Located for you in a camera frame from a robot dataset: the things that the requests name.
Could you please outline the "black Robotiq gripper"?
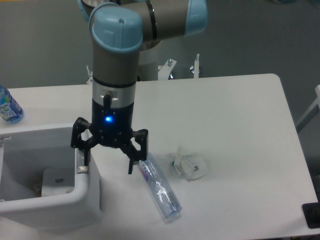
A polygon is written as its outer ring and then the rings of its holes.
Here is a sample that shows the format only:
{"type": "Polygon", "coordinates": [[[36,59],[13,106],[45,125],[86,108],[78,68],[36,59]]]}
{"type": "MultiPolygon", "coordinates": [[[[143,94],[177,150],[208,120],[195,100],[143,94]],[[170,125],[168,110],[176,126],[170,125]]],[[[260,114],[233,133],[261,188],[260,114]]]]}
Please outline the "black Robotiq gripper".
{"type": "Polygon", "coordinates": [[[82,117],[76,119],[72,126],[70,146],[84,153],[84,166],[89,165],[90,150],[97,145],[97,142],[105,147],[120,148],[127,155],[129,175],[132,174],[134,165],[147,159],[149,131],[147,129],[132,130],[133,110],[132,103],[126,107],[111,108],[104,113],[103,107],[93,100],[91,123],[82,117]],[[83,140],[81,134],[89,128],[92,136],[83,140]],[[140,146],[140,150],[133,145],[132,138],[140,146]]]}

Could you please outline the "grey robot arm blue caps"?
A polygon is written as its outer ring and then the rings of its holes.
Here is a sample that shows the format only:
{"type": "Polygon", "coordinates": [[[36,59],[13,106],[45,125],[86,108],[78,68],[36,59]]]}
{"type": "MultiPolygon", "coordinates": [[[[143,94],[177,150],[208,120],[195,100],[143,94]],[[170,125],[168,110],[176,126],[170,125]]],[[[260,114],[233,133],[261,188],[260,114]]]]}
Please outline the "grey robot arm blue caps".
{"type": "Polygon", "coordinates": [[[120,149],[129,166],[148,154],[148,131],[132,129],[139,56],[143,43],[202,32],[208,23],[204,0],[80,0],[93,49],[92,118],[77,118],[71,147],[84,156],[87,173],[96,145],[120,149]]]}

